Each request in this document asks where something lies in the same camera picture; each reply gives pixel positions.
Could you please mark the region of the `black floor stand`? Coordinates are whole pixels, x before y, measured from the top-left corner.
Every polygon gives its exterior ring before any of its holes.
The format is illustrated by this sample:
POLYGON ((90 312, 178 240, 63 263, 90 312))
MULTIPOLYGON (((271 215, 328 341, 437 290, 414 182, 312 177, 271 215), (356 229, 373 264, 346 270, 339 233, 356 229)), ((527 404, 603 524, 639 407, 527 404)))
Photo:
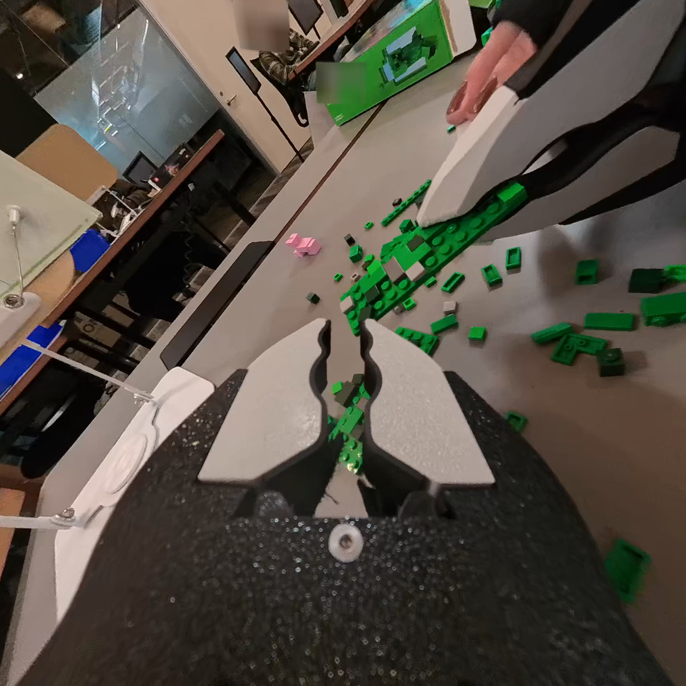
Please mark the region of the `black floor stand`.
POLYGON ((230 51, 226 55, 226 59, 228 63, 235 69, 236 73, 240 76, 240 78, 244 81, 245 85, 248 87, 248 89, 252 92, 253 96, 258 100, 258 102, 262 105, 262 108, 267 112, 269 115, 272 123, 277 127, 278 131, 282 134, 284 139, 288 142, 290 148, 293 150, 293 152, 296 154, 297 158, 304 163, 305 159, 303 155, 301 154, 300 150, 297 149, 296 145, 293 143, 293 141, 289 138, 275 115, 271 112, 270 108, 267 106, 267 104, 263 101, 261 95, 260 95, 260 89, 262 87, 262 82, 259 80, 259 78, 255 75, 253 72, 252 68, 247 64, 245 59, 241 56, 239 51, 237 50, 236 47, 232 47, 230 51))

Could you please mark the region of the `black monitor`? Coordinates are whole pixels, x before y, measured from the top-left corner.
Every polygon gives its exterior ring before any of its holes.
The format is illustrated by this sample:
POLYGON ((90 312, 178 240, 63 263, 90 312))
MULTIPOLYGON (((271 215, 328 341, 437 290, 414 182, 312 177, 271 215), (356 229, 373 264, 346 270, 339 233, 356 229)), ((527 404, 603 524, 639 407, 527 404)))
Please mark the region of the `black monitor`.
POLYGON ((318 1, 287 1, 288 8, 304 35, 314 31, 317 37, 316 24, 324 14, 318 1))

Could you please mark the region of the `tan rounded desk divider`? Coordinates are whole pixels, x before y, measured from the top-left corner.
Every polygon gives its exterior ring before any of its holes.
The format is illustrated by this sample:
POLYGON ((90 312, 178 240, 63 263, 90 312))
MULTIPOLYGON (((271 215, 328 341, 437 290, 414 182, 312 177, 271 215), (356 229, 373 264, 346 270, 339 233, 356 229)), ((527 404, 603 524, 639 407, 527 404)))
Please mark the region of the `tan rounded desk divider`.
POLYGON ((112 163, 63 124, 52 125, 16 159, 81 200, 101 187, 110 188, 119 177, 112 163))

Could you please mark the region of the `blue storage bin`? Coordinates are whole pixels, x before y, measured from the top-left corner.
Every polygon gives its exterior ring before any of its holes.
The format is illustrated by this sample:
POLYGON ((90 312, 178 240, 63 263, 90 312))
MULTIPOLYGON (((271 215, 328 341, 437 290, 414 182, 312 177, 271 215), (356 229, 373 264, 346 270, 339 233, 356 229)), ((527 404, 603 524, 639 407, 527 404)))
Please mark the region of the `blue storage bin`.
MULTIPOLYGON (((107 240, 100 236, 98 231, 88 229, 70 250, 76 272, 83 274, 92 268, 109 247, 107 240)), ((62 335, 64 326, 64 322, 57 322, 50 327, 39 325, 30 332, 28 340, 41 347, 50 347, 62 335)), ((29 373, 30 368, 38 362, 40 357, 41 354, 38 351, 21 345, 4 361, 1 365, 2 399, 29 373)))

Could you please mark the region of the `long narrow green brick strip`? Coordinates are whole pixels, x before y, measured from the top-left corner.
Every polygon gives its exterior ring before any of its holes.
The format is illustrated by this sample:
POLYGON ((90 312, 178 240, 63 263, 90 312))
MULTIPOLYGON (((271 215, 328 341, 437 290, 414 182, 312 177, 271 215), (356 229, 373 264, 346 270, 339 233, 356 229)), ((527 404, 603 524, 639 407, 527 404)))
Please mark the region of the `long narrow green brick strip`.
POLYGON ((424 184, 420 185, 415 192, 413 192, 411 195, 409 195, 407 198, 400 201, 399 203, 397 202, 396 204, 394 204, 393 209, 390 211, 390 213, 387 214, 387 216, 381 220, 382 226, 387 227, 395 219, 397 219, 399 215, 405 212, 411 205, 416 204, 419 201, 422 201, 431 184, 431 179, 426 180, 424 184))

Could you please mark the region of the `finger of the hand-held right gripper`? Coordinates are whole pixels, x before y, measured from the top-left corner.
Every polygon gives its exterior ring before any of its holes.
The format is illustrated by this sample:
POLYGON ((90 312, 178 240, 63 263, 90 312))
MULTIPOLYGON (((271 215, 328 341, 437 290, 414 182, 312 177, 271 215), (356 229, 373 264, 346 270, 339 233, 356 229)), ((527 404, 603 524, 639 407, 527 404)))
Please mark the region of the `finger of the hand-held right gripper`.
POLYGON ((501 85, 467 121, 421 206, 422 227, 474 210, 546 151, 594 124, 685 127, 685 2, 637 1, 552 78, 519 99, 501 85))
POLYGON ((517 178, 527 202, 496 226, 496 239, 593 218, 685 179, 684 127, 623 121, 590 130, 556 143, 517 178))

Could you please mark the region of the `person's right hand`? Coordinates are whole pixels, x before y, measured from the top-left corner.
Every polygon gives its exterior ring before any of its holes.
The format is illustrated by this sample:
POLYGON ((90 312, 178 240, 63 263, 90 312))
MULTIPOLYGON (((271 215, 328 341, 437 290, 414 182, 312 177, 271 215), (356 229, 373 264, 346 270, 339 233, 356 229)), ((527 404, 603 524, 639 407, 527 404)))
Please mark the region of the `person's right hand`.
POLYGON ((500 22, 476 55, 447 109, 447 123, 473 121, 492 94, 537 52, 529 35, 510 21, 500 22))

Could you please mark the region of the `white overhead stand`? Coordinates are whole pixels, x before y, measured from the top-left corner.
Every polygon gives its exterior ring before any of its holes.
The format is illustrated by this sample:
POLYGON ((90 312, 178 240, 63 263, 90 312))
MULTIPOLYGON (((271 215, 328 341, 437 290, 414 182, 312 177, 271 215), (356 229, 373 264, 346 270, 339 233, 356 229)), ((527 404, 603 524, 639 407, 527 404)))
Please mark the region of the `white overhead stand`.
POLYGON ((81 585, 86 567, 105 524, 128 486, 152 453, 210 395, 211 382, 182 368, 171 369, 146 392, 39 345, 21 341, 40 356, 51 357, 79 371, 112 382, 133 395, 140 408, 114 446, 68 508, 47 516, 1 515, 1 532, 24 529, 55 533, 56 618, 60 622, 81 585))

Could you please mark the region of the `frosted glass panel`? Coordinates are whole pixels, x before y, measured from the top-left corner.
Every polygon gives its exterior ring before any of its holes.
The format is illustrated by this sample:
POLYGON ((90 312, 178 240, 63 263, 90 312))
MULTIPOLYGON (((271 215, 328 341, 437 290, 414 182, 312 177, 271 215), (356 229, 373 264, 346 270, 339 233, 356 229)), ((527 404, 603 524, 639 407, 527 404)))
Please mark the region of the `frosted glass panel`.
POLYGON ((1 153, 1 296, 19 292, 102 217, 86 202, 1 153))

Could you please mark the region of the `green toy set box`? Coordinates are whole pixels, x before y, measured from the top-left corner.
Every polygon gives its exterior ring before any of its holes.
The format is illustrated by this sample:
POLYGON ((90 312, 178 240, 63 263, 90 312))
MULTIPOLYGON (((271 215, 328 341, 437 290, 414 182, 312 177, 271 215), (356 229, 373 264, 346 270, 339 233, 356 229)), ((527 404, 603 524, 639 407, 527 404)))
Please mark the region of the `green toy set box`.
POLYGON ((316 101, 346 124, 476 46, 468 1, 401 1, 339 61, 315 66, 316 101))

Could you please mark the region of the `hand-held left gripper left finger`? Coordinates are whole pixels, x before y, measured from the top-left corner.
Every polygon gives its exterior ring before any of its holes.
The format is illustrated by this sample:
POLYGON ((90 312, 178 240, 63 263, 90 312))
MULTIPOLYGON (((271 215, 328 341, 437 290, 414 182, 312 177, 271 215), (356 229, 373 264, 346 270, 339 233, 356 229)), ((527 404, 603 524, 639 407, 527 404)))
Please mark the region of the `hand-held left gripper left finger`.
POLYGON ((198 474, 209 484, 287 484, 318 475, 327 456, 331 321, 316 318, 273 344, 247 368, 198 474))

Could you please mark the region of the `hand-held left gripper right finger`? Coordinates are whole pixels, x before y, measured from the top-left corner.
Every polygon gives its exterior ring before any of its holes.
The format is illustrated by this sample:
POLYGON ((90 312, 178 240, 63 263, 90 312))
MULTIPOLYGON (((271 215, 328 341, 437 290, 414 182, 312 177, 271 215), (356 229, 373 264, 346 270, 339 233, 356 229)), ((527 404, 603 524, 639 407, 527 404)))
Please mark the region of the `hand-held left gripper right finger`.
POLYGON ((440 365, 374 320, 363 322, 368 400, 364 469, 400 491, 488 488, 495 477, 440 365))

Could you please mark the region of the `green brick plate assembly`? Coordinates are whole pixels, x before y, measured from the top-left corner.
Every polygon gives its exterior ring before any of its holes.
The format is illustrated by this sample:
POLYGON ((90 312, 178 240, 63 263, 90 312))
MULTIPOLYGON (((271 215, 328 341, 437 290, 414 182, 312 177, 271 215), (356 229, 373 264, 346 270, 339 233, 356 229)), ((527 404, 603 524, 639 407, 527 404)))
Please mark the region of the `green brick plate assembly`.
POLYGON ((362 322, 379 320, 404 305, 429 279, 528 200, 518 180, 497 189, 466 215, 430 227, 416 226, 382 247, 365 274, 340 299, 340 309, 357 337, 362 322))

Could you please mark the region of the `scattered small loose bricks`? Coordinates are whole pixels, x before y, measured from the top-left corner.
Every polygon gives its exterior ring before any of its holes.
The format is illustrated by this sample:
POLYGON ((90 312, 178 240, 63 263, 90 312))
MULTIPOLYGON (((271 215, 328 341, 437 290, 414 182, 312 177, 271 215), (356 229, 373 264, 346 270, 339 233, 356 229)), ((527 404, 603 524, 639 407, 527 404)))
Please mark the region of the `scattered small loose bricks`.
POLYGON ((544 571, 582 589, 581 564, 642 616, 685 614, 685 183, 523 243, 523 268, 489 289, 467 276, 456 311, 419 331, 379 322, 447 372, 495 477, 514 502, 497 531, 531 511, 544 571))

